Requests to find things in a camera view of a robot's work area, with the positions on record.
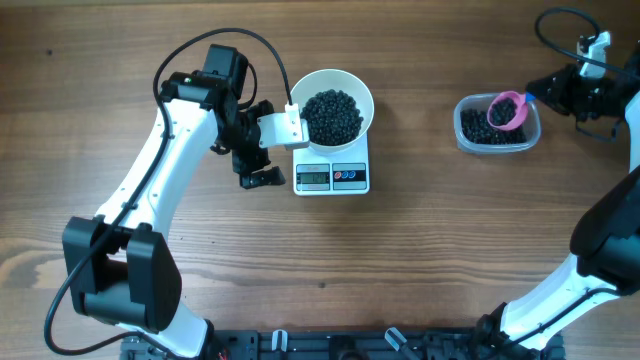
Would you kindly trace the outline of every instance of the digital scale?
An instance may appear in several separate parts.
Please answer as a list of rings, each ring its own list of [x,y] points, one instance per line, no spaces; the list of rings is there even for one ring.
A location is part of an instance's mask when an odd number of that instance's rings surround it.
[[[293,150],[293,191],[300,196],[357,195],[369,192],[367,134],[344,150]]]

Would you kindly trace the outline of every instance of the wooden table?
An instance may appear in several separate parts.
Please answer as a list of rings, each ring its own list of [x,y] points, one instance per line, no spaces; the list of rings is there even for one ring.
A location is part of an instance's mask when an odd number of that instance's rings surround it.
[[[613,33],[621,65],[640,33],[640,3],[583,4]],[[571,60],[543,47],[535,17],[552,2],[278,2],[15,8],[0,11],[0,351],[56,358],[42,340],[66,276],[60,235],[90,217],[145,141],[151,79],[185,40],[218,27],[257,31],[277,48],[291,85],[322,68],[371,89],[371,192],[301,198],[290,185],[245,191],[230,157],[208,155],[169,236],[184,301],[218,329],[472,326],[524,295],[568,253],[580,216],[628,171],[617,144],[577,134],[541,106],[529,152],[478,157],[456,147],[452,112],[466,95],[522,90]],[[550,20],[573,47],[589,28]],[[242,35],[211,39],[255,65],[258,99],[281,109],[271,54]],[[167,71],[192,71],[209,41]],[[245,93],[250,93],[249,84]],[[610,120],[595,124],[606,131]],[[290,179],[291,153],[271,152]],[[569,359],[637,359],[640,296],[568,327]],[[120,331],[59,311],[55,336],[80,347]],[[86,358],[114,358],[110,346]]]

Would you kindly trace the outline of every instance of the white bowl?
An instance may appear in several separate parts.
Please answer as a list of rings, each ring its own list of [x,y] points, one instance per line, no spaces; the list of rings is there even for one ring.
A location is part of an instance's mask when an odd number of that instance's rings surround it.
[[[317,93],[327,90],[344,91],[356,101],[356,108],[360,110],[362,125],[360,133],[351,142],[338,146],[324,146],[313,142],[309,144],[313,149],[320,152],[341,151],[353,145],[364,135],[373,121],[373,96],[367,85],[354,75],[337,69],[325,69],[314,71],[298,81],[291,90],[291,98],[294,104],[298,104],[300,112],[304,109],[307,101]]]

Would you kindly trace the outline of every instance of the pink measuring cup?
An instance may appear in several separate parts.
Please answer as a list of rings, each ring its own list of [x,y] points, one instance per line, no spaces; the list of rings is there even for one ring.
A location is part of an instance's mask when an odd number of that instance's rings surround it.
[[[511,99],[516,104],[516,116],[514,116],[513,119],[511,119],[508,123],[504,125],[501,125],[501,126],[493,125],[493,123],[491,123],[491,110],[493,109],[493,105],[504,99]],[[522,125],[522,123],[524,123],[524,121],[527,119],[527,115],[529,114],[529,106],[527,106],[527,102],[532,101],[534,99],[535,97],[533,97],[533,95],[529,93],[518,94],[515,91],[505,91],[503,93],[500,93],[500,95],[498,95],[498,97],[496,97],[491,102],[491,106],[489,106],[489,110],[487,111],[487,121],[489,122],[489,125],[491,125],[491,127],[493,127],[494,129],[498,129],[502,131],[510,131],[510,130],[517,129],[518,127],[520,127],[520,125]]]

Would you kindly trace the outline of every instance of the black beans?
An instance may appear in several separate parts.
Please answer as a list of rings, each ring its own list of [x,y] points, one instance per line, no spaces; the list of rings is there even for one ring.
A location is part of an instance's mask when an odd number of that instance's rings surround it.
[[[342,90],[317,93],[307,101],[300,116],[307,120],[311,142],[325,146],[353,141],[363,121],[355,100]]]
[[[521,144],[527,141],[522,126],[511,131],[494,129],[487,121],[487,112],[468,109],[460,112],[464,136],[476,144],[506,145]]]
[[[510,98],[498,101],[491,108],[491,122],[493,125],[506,125],[516,116],[516,103]]]

